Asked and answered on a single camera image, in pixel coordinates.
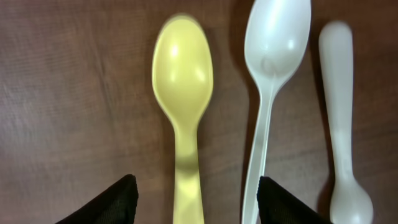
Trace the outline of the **large white plastic spoon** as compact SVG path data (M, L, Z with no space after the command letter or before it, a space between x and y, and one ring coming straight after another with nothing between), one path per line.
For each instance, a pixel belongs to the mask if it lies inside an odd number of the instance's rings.
M255 0L244 41L244 58L259 92L259 111L249 158L242 224L255 224L257 190L265 174L274 99L299 68L307 48L311 0Z

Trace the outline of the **yellow plastic spoon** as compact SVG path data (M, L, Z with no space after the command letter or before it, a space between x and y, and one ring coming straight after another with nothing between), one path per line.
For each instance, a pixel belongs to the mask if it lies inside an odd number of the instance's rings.
M173 222L204 224L197 130L213 92L213 66L205 33L192 16L174 15L159 32L152 88L174 128Z

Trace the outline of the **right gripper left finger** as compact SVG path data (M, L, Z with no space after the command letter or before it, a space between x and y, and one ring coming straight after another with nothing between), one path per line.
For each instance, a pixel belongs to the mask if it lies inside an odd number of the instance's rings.
M57 224L134 224L138 198L136 177L128 174Z

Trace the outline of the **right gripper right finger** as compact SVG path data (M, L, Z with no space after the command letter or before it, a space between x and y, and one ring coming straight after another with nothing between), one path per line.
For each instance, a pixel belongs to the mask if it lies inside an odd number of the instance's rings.
M270 177L261 177L257 190L262 224L331 224Z

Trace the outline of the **white thick-handled plastic spoon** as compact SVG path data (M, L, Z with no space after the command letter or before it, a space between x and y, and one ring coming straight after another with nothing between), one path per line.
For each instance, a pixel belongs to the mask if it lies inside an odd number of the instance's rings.
M353 174L353 34L332 21L320 32L320 64L330 129L335 184L330 202L332 223L372 223L373 203Z

